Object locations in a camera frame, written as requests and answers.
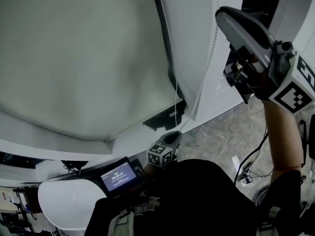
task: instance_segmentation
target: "concrete floor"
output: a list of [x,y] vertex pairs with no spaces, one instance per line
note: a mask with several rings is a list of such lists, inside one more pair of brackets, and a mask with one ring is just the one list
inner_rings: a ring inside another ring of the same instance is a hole
[[[315,114],[314,106],[296,117],[297,121],[304,119],[308,128],[312,114]],[[185,133],[179,146],[179,160],[198,158],[217,163],[226,174],[234,180],[236,169],[232,161],[233,156],[237,156],[242,161],[251,151],[258,147],[265,132],[264,110],[262,103],[256,98],[252,98],[249,104],[240,104],[236,108],[224,113],[223,115]],[[145,152],[142,152],[133,158],[138,158],[145,165],[147,162]],[[262,146],[258,159],[252,166],[252,170],[258,175],[267,175],[272,170],[272,160],[270,156],[269,142],[266,140]],[[309,176],[311,161],[308,158],[307,164],[303,168],[302,174],[307,179],[302,185],[302,199],[305,200],[314,196],[313,192],[308,190],[311,186],[311,177]],[[215,187],[216,181],[220,176],[213,176],[209,184]],[[238,183],[237,188],[249,199],[255,200],[259,190],[270,183],[270,177],[255,177],[253,182],[243,186]],[[38,215],[40,219],[36,222],[40,230],[41,224],[45,227],[49,221],[44,215]],[[84,232],[65,232],[69,236],[80,236]]]

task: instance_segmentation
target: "forearm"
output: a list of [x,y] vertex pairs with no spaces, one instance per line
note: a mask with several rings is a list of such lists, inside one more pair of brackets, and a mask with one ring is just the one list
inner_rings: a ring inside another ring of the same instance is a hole
[[286,171],[301,169],[302,141],[296,121],[291,114],[271,101],[263,103],[275,179]]

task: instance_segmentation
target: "white cord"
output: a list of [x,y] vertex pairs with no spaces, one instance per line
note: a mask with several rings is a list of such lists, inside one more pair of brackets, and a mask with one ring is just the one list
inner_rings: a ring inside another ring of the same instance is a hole
[[[217,0],[217,10],[219,9],[219,0]],[[210,62],[211,62],[211,59],[212,59],[212,55],[213,55],[213,51],[215,49],[215,45],[216,45],[216,40],[217,40],[217,35],[218,35],[218,25],[216,24],[216,29],[215,29],[215,37],[214,37],[214,41],[213,41],[213,45],[212,45],[212,49],[211,49],[211,52],[210,52],[210,55],[209,55],[209,58],[208,58],[208,61],[207,61],[207,70],[206,70],[206,74],[208,72],[208,69],[209,69],[209,66],[210,66]],[[179,132],[182,131],[183,127],[188,123],[188,121],[191,119],[193,113],[195,112],[195,109],[196,109],[196,106],[197,106],[197,103],[200,99],[200,96],[201,96],[201,92],[202,92],[202,87],[203,87],[203,83],[200,85],[200,88],[199,88],[199,91],[198,91],[198,94],[197,94],[197,98],[196,98],[196,101],[195,101],[195,104],[193,105],[193,109],[192,109],[192,112],[189,116],[189,118],[187,119],[187,121],[184,123],[184,125],[180,128]]]
[[[172,53],[172,57],[174,59],[174,52],[173,52],[173,47],[172,47],[171,33],[169,31],[169,26],[168,26],[166,12],[165,12],[165,8],[164,8],[164,3],[163,3],[163,0],[160,0],[160,2],[161,2],[161,6],[162,6],[162,11],[163,11],[163,14],[164,14],[165,25],[166,25],[166,29],[167,29],[167,33],[168,33],[169,43],[170,43],[170,46],[171,46],[171,53]],[[175,64],[174,63],[173,63],[173,73],[175,74],[175,81],[176,81],[176,89],[175,89],[175,124],[176,124],[176,130],[178,130],[177,129],[177,111],[176,111],[178,82],[177,82],[177,73],[175,71]]]

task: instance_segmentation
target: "small display screen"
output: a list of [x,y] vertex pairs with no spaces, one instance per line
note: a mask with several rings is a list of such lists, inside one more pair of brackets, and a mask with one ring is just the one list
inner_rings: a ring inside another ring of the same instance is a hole
[[136,178],[136,175],[130,165],[126,162],[104,175],[101,175],[101,178],[108,191],[112,191]]

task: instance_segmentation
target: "black shirt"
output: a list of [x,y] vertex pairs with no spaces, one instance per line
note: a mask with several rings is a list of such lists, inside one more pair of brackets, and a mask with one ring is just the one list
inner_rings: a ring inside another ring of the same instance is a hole
[[110,221],[122,210],[135,212],[134,235],[255,235],[272,206],[280,211],[280,235],[299,234],[301,173],[291,171],[270,186],[260,208],[245,197],[215,163],[186,160],[164,170],[146,197],[102,199],[86,236],[107,235]]

